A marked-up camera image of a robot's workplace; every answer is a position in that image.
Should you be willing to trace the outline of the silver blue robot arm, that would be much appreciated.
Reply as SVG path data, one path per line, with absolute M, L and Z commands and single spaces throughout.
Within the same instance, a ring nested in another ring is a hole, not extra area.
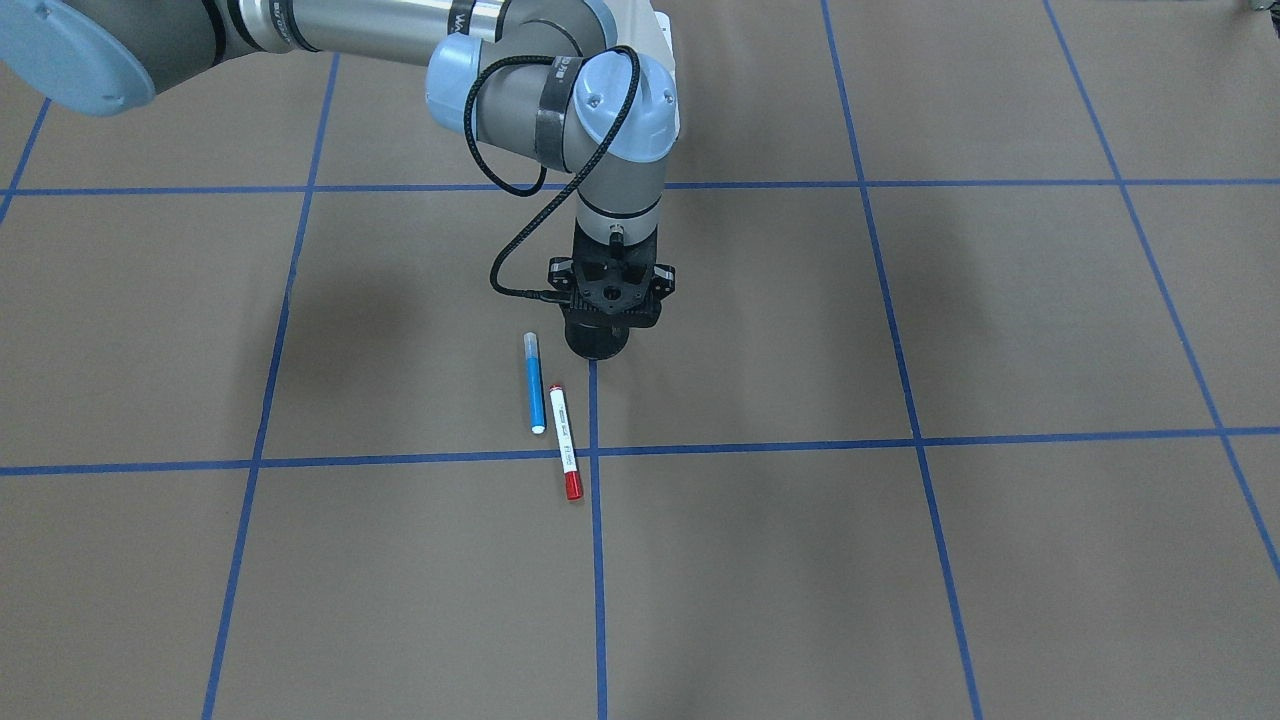
M 550 283 L 659 284 L 660 184 L 678 137 L 669 46 L 635 46 L 627 1 L 5 1 L 3 63 L 90 117 L 145 106 L 250 55 L 420 67 L 439 126 L 570 174 L 573 252 Z

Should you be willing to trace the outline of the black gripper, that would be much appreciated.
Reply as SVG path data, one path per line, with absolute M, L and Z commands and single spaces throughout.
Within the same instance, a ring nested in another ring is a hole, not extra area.
M 576 224 L 571 259 L 577 272 L 649 272 L 657 264 L 658 236 L 654 228 L 644 240 L 627 243 L 623 234 L 622 245 L 617 245 L 608 232 L 596 237 Z

